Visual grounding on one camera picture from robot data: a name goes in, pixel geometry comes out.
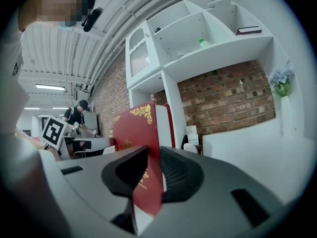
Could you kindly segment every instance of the brick wall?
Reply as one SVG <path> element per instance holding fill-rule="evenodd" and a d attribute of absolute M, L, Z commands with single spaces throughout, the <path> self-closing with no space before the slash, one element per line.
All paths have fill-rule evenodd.
<path fill-rule="evenodd" d="M 93 91 L 94 112 L 99 115 L 99 129 L 103 137 L 113 133 L 113 118 L 130 108 L 129 93 L 126 88 L 125 55 L 120 54 Z"/>
<path fill-rule="evenodd" d="M 178 83 L 187 125 L 209 134 L 275 118 L 274 102 L 261 65 L 243 62 Z M 167 103 L 164 91 L 157 104 Z"/>

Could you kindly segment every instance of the man wearing black cap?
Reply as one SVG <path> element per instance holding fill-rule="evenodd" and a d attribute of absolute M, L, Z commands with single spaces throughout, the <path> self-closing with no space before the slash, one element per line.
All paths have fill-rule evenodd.
<path fill-rule="evenodd" d="M 94 133 L 85 126 L 85 120 L 83 112 L 88 108 L 88 102 L 85 100 L 81 100 L 76 107 L 69 108 L 66 110 L 62 120 L 69 123 L 70 125 L 74 125 L 75 122 L 78 122 L 83 130 L 89 132 L 91 135 Z"/>

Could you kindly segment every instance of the vase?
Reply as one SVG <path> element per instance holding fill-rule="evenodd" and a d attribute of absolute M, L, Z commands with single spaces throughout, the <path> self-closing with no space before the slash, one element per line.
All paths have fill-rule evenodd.
<path fill-rule="evenodd" d="M 283 137 L 289 138 L 293 134 L 292 109 L 288 96 L 281 97 L 282 133 Z"/>

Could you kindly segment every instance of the ceiling light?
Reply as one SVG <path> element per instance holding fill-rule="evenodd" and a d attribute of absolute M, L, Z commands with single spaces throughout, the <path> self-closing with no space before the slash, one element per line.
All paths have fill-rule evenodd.
<path fill-rule="evenodd" d="M 63 86 L 40 85 L 40 84 L 36 84 L 35 86 L 36 86 L 36 88 L 65 91 L 65 87 L 63 87 Z"/>

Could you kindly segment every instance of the bottle with green cap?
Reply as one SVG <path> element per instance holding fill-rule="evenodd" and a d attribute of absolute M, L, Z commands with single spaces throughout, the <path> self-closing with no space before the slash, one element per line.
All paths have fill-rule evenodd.
<path fill-rule="evenodd" d="M 208 41 L 204 41 L 203 38 L 200 38 L 200 39 L 199 39 L 199 42 L 200 42 L 199 46 L 200 46 L 201 48 L 204 47 L 204 46 L 208 46 L 208 45 L 209 45 L 209 42 L 208 42 Z"/>

